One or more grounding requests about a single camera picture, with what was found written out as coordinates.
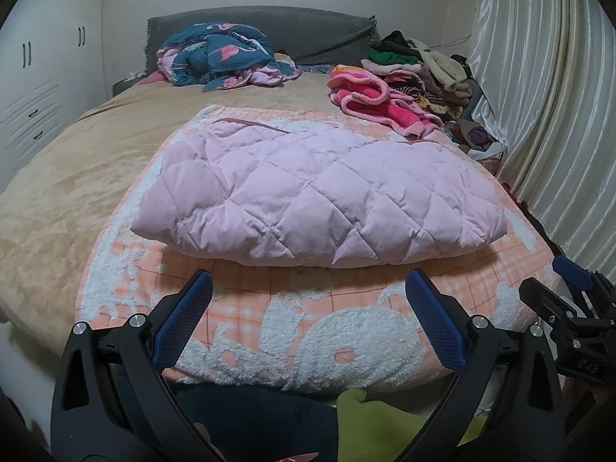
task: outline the headboard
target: headboard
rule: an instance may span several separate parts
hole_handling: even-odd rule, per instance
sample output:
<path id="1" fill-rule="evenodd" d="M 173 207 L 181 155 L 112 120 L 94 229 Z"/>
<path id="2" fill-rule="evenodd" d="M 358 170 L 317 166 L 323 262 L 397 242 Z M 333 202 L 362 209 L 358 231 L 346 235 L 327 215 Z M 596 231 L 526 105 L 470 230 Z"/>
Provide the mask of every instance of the headboard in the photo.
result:
<path id="1" fill-rule="evenodd" d="M 199 22 L 238 22 L 263 31 L 275 51 L 285 50 L 297 64 L 359 66 L 367 57 L 377 20 L 300 7 L 222 7 L 193 10 L 148 20 L 146 70 L 156 70 L 156 52 L 170 35 Z"/>

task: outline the white curtain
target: white curtain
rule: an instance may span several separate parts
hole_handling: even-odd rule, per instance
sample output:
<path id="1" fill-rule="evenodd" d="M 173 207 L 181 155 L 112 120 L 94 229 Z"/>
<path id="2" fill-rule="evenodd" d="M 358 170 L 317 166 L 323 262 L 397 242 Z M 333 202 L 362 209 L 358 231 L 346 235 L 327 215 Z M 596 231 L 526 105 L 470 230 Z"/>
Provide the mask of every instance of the white curtain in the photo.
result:
<path id="1" fill-rule="evenodd" d="M 616 31 L 597 0 L 482 0 L 474 112 L 499 178 L 580 265 L 616 281 Z"/>

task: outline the silver screw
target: silver screw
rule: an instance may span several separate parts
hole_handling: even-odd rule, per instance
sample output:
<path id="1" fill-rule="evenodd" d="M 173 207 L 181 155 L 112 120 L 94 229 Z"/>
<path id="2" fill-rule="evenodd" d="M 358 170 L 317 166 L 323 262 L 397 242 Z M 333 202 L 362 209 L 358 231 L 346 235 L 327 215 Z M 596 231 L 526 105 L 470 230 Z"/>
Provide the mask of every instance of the silver screw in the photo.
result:
<path id="1" fill-rule="evenodd" d="M 81 335 L 82 333 L 85 332 L 86 329 L 87 329 L 87 325 L 83 321 L 80 321 L 73 327 L 73 333 L 75 335 Z"/>
<path id="2" fill-rule="evenodd" d="M 486 328 L 488 326 L 488 320 L 483 316 L 473 316 L 472 324 L 475 328 Z"/>
<path id="3" fill-rule="evenodd" d="M 131 319 L 129 320 L 130 325 L 134 326 L 135 328 L 139 328 L 145 322 L 146 317 L 143 314 L 135 314 L 134 316 L 131 316 Z"/>
<path id="4" fill-rule="evenodd" d="M 543 330 L 541 329 L 540 326 L 531 325 L 531 333 L 535 337 L 541 337 L 543 335 Z"/>

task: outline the cabinet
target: cabinet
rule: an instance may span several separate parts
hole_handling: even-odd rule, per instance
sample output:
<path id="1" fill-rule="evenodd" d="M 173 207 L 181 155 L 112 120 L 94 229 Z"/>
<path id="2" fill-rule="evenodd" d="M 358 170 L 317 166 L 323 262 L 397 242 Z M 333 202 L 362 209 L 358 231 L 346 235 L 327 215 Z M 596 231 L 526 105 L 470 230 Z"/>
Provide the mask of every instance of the cabinet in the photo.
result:
<path id="1" fill-rule="evenodd" d="M 0 29 L 0 192 L 82 114 L 107 100 L 102 0 L 19 0 Z"/>

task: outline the orange plaid blanket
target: orange plaid blanket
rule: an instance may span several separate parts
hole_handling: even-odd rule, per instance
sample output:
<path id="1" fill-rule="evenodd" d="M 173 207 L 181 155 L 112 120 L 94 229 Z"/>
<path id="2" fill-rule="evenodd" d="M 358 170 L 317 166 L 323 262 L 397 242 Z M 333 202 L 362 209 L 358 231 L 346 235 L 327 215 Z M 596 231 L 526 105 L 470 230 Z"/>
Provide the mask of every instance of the orange plaid blanket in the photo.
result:
<path id="1" fill-rule="evenodd" d="M 162 296 L 178 292 L 195 269 L 207 269 L 214 299 L 177 367 L 166 370 L 169 378 L 305 392 L 410 387 L 445 372 L 405 298 L 410 269 L 423 268 L 469 313 L 513 330 L 534 317 L 519 301 L 521 280 L 535 276 L 546 286 L 557 280 L 549 248 L 497 180 L 440 132 L 429 138 L 494 183 L 509 221 L 506 236 L 466 256 L 360 269 L 247 267 L 186 257 L 133 234 L 132 219 L 167 144 L 223 117 L 286 131 L 325 122 L 380 140 L 400 137 L 341 113 L 210 106 L 163 143 L 101 231 L 82 276 L 75 316 L 93 328 L 121 325 L 132 313 L 149 313 Z"/>

